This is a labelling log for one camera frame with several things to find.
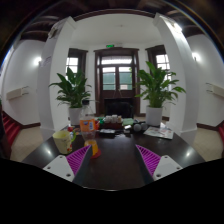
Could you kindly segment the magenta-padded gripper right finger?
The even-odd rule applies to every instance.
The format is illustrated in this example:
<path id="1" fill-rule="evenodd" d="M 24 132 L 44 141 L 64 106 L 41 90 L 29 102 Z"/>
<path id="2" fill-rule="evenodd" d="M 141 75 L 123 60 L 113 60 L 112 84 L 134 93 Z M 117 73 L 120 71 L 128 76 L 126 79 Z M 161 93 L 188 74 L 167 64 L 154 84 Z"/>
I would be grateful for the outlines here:
<path id="1" fill-rule="evenodd" d="M 136 156 L 145 184 L 160 180 L 182 169 L 182 167 L 168 155 L 159 156 L 140 145 L 135 145 L 135 147 Z"/>

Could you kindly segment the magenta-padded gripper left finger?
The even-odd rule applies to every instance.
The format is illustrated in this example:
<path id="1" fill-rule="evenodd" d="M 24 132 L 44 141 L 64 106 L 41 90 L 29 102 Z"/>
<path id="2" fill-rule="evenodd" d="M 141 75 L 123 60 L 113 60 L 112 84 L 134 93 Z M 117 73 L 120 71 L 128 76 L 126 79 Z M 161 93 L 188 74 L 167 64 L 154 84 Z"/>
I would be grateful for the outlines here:
<path id="1" fill-rule="evenodd" d="M 77 185 L 82 185 L 91 156 L 92 147 L 85 146 L 67 156 L 57 156 L 44 167 L 44 170 Z"/>

